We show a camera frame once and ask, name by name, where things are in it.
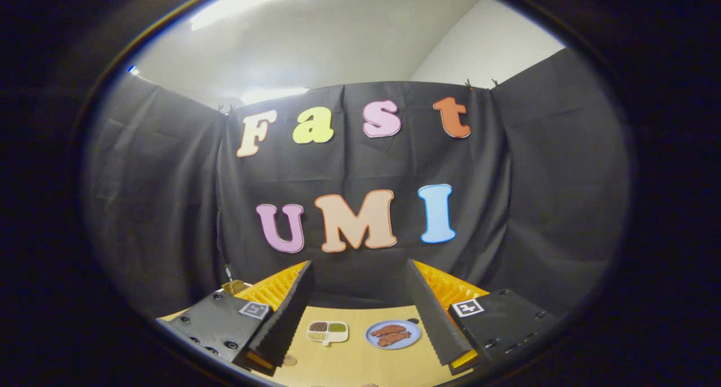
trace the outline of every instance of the food on plate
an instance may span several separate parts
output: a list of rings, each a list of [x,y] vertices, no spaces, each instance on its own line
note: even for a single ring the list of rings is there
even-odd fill
[[[325,332],[309,332],[308,338],[313,341],[324,341],[325,340]]]
[[[402,332],[402,331],[405,331],[405,326],[386,325],[383,328],[380,328],[380,330],[378,330],[378,331],[371,332],[371,336],[378,337],[378,336],[387,335],[389,333],[397,333],[397,332]]]
[[[311,323],[311,326],[309,330],[311,331],[321,331],[325,332],[328,329],[328,323],[327,322],[314,322]]]
[[[381,336],[381,339],[378,339],[378,346],[385,348],[386,346],[390,346],[397,341],[402,341],[406,338],[410,338],[410,332],[387,333],[384,336]]]
[[[345,324],[344,323],[331,323],[330,327],[328,328],[328,331],[331,332],[345,332]]]

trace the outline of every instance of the letter i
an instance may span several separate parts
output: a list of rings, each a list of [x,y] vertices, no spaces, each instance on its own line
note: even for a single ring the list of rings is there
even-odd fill
[[[425,201],[425,233],[420,240],[425,243],[440,243],[456,237],[448,218],[448,196],[453,187],[448,184],[433,184],[418,189],[418,197]]]

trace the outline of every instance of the table surface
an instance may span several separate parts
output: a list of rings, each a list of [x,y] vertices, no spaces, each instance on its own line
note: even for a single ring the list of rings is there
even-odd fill
[[[170,320],[180,313],[164,317]],[[379,349],[366,340],[366,330],[381,321],[417,318],[414,305],[396,308],[343,310],[307,307],[296,330],[288,353],[297,359],[295,366],[278,367],[273,377],[258,376],[289,387],[379,387],[396,385],[432,386],[465,376],[470,371],[451,376],[448,366],[441,366],[425,332],[416,343],[397,350]],[[348,324],[348,340],[323,346],[306,338],[314,321],[341,321]]]

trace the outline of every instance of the black curtain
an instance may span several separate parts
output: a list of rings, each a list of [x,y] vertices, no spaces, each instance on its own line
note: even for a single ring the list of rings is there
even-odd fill
[[[466,138],[446,133],[436,101],[453,97],[466,107],[461,123]],[[363,108],[391,100],[402,127],[396,135],[368,137]],[[332,112],[333,137],[326,143],[293,140],[296,118],[304,110]],[[239,158],[242,119],[275,110],[277,121],[258,143],[257,154]],[[424,243],[425,204],[418,189],[448,184],[448,215],[455,238]],[[389,248],[326,253],[324,218],[314,200],[338,194],[358,214],[368,192],[394,192],[390,220],[397,243]],[[310,259],[316,266],[314,305],[370,308],[410,304],[404,267],[417,259],[453,275],[479,282],[505,233],[510,155],[489,90],[421,82],[374,82],[310,90],[307,94],[238,108],[229,117],[219,154],[219,204],[223,247],[234,274],[256,282]],[[275,250],[265,240],[258,204],[278,208],[281,238],[290,239],[286,204],[304,208],[305,247],[298,253]]]
[[[103,269],[152,316],[219,288],[216,159],[225,116],[141,77],[119,79],[87,145],[85,222]]]
[[[492,90],[513,159],[508,230],[482,282],[567,313],[608,269],[628,218],[623,111],[571,49]]]
[[[464,138],[446,133],[433,104],[466,106]],[[402,126],[369,137],[363,108],[392,100]],[[300,113],[326,107],[333,137],[293,140]],[[275,110],[257,153],[237,156],[243,118]],[[407,258],[488,289],[510,287],[556,313],[582,301],[609,264],[628,211],[631,163],[620,110],[588,66],[564,49],[494,90],[374,82],[310,90],[237,108],[227,117],[139,77],[122,79],[99,112],[88,147],[84,199],[101,264],[152,316],[200,300],[228,280],[257,282],[300,261],[316,265],[314,305],[410,303]],[[456,236],[424,243],[418,189],[448,184]],[[388,248],[326,253],[314,200],[394,192]],[[272,204],[290,239],[299,204],[304,248],[275,250],[255,208]]]

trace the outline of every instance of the brown food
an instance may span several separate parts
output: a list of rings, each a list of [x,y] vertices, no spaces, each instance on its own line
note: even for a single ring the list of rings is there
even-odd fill
[[[314,322],[311,323],[311,331],[321,331],[324,332],[328,330],[328,323],[327,322]]]
[[[385,348],[406,338],[410,338],[410,332],[389,333],[381,336],[381,339],[378,339],[378,346]]]
[[[397,333],[405,331],[405,326],[400,325],[386,325],[383,328],[380,328],[378,331],[371,332],[372,336],[378,337],[378,336],[384,336],[389,333]]]

